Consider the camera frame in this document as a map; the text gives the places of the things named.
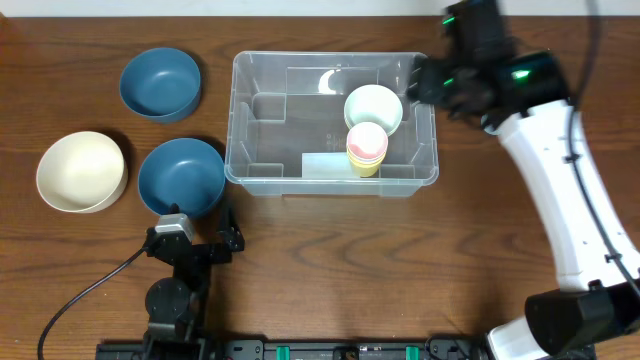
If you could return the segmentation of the white small bowl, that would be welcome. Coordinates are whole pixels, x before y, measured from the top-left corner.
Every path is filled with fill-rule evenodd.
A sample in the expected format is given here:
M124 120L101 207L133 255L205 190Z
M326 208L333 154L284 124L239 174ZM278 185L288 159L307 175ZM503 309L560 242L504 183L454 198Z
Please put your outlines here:
M373 122L391 136L399 128L403 115L400 98L389 88L376 84L355 89L344 104L344 120L349 129L362 122Z

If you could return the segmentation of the pink cup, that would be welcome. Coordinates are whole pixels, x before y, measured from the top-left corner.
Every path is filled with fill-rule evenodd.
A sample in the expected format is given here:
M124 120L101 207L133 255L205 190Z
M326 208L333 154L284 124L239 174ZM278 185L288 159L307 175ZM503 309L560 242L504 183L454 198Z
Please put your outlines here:
M388 148L386 131L373 122L361 122L353 126L347 135L346 149L356 158L374 161Z

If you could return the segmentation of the yellow cup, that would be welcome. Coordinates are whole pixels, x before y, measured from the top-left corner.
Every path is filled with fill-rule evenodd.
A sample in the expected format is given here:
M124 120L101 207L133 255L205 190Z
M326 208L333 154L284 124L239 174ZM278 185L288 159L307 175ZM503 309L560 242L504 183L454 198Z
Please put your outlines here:
M351 164L353 172L362 178L368 178L374 176L380 169L379 164Z
M355 156L350 152L347 153L347 156L352 165L356 167L363 167L363 168L379 166L385 158L385 155L382 154L381 156L375 159L364 159L364 158Z

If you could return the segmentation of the yellow cup front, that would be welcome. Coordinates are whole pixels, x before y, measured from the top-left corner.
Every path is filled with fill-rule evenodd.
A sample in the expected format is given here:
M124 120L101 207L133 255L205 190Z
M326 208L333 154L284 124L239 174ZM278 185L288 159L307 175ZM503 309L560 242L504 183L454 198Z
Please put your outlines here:
M368 178L374 176L380 169L379 164L351 164L353 172L362 178Z

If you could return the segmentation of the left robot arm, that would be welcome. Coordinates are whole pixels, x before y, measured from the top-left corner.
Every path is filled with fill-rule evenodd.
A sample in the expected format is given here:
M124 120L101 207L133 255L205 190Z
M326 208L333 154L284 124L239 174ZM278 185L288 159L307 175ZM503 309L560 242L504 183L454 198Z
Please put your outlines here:
M149 314L140 358L204 360L216 357L216 345L204 330L211 269L232 261L245 248L245 240L230 202L219 208L215 243L195 244L190 218L177 204L146 231L143 248L147 256L173 269L170 277L154 283L145 298Z

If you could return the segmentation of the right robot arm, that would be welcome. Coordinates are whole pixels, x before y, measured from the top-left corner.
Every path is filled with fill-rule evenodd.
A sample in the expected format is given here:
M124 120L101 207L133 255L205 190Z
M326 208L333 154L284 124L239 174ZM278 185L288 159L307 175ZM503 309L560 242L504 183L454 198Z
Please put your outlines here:
M480 339L432 339L429 357L592 359L597 343L639 329L639 253L590 154L582 93L551 53L517 52L494 1L450 5L442 26L448 55L422 63L409 95L497 136L543 222L558 286Z

